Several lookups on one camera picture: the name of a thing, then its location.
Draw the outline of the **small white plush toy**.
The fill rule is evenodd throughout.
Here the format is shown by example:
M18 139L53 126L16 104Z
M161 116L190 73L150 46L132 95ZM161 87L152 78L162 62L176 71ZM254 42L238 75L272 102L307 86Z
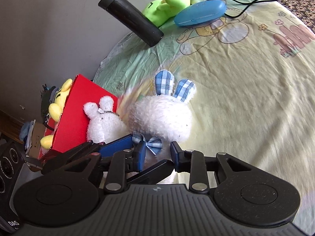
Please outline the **small white plush toy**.
M84 113L89 118L87 141L109 143L130 134L113 108L114 100L111 96L103 96L99 104L88 102L83 106Z

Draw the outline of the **white plush rabbit plaid ears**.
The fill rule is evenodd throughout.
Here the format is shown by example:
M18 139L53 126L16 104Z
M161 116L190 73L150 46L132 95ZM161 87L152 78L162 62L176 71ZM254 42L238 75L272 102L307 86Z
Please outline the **white plush rabbit plaid ears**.
M174 83L170 71L159 71L154 80L155 95L144 96L129 109L133 141L146 142L145 168L170 159L170 143L190 137L193 116L189 102L196 94L196 84L189 79L181 79L177 86Z

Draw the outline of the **yellow tiger plush toy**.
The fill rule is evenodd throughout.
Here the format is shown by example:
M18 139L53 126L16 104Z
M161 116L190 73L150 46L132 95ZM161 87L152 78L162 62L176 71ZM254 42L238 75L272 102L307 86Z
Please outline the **yellow tiger plush toy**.
M56 92L53 102L48 107L49 118L54 121L54 128L50 135L44 136L40 140L41 147L46 150L49 150L52 146L54 133L64 111L66 99L70 93L72 83L73 80L71 78L67 79L62 87Z

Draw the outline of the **red cardboard box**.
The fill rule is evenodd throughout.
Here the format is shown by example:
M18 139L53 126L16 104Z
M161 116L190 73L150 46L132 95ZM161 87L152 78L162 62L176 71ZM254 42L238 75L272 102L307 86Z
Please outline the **red cardboard box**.
M52 146L49 150L40 149L38 159L47 161L60 153L64 153L84 142L89 118L83 111L87 102L99 103L103 96L114 100L113 111L118 106L118 98L82 75L77 75L67 96L64 111L53 133Z

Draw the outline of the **cartoon print bed sheet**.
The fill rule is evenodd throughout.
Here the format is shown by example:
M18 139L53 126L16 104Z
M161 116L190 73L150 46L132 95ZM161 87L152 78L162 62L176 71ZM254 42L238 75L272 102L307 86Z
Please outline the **cartoon print bed sheet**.
M313 234L314 33L279 3L246 12L226 3L233 19L191 28L168 21L154 47L128 34L94 82L119 98L127 119L130 105L155 93L158 71L193 81L193 128L182 148L227 152L287 180L301 196L294 222Z

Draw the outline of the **green frog plush toy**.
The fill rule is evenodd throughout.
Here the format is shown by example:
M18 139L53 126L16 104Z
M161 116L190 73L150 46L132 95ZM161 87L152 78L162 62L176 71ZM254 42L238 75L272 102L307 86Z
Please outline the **green frog plush toy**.
M161 27L190 5L191 0L154 0L146 5L142 14L155 26Z

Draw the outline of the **black cylindrical flask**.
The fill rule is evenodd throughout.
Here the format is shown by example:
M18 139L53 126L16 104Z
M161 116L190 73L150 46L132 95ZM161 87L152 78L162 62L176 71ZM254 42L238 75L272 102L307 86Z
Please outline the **black cylindrical flask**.
M100 0L98 6L123 23L148 46L153 47L164 33L128 0Z

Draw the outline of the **blue oval case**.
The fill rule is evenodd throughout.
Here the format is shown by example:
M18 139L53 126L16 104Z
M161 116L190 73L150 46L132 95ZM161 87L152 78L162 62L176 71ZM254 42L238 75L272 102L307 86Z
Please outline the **blue oval case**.
M190 5L174 18L178 27L194 26L216 20L226 12L226 4L221 0L208 0Z

